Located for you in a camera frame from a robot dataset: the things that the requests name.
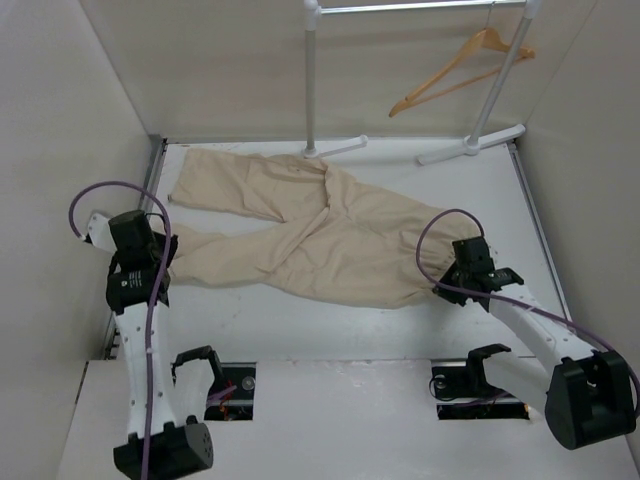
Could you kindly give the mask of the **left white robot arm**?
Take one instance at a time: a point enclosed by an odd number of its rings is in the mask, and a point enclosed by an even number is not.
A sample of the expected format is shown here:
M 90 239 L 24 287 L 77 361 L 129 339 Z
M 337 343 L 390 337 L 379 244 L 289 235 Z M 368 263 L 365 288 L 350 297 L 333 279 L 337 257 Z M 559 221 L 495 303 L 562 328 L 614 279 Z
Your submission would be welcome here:
M 221 393 L 224 373 L 215 350 L 172 354 L 165 267 L 176 236 L 152 230 L 141 210 L 107 222 L 115 244 L 106 300 L 115 315 L 129 379 L 127 439 L 113 450 L 129 479 L 181 479 L 208 470 L 213 441 L 204 422 L 207 400 Z

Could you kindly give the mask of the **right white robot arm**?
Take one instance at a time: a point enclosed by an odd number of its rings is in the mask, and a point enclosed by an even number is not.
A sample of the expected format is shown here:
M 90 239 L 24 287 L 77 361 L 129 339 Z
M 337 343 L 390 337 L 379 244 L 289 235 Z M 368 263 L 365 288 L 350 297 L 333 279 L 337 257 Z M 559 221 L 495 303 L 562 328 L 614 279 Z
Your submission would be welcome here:
M 534 354 L 526 364 L 510 347 L 492 344 L 469 352 L 464 384 L 483 396 L 502 390 L 544 415 L 568 450 L 635 431 L 632 374 L 623 357 L 577 336 L 563 318 L 544 311 L 511 268 L 496 268 L 481 236 L 453 244 L 455 260 L 434 292 L 460 306 L 479 303 Z

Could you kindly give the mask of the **beige trousers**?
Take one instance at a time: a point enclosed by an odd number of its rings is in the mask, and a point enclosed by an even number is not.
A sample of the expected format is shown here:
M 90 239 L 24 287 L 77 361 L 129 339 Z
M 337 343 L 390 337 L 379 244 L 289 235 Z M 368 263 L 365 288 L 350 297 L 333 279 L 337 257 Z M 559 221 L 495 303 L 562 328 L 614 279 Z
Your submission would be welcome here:
M 190 149 L 173 204 L 266 220 L 226 236 L 175 225 L 178 283 L 212 288 L 263 283 L 300 297 L 396 309 L 429 295 L 475 222 L 362 183 L 320 159 Z

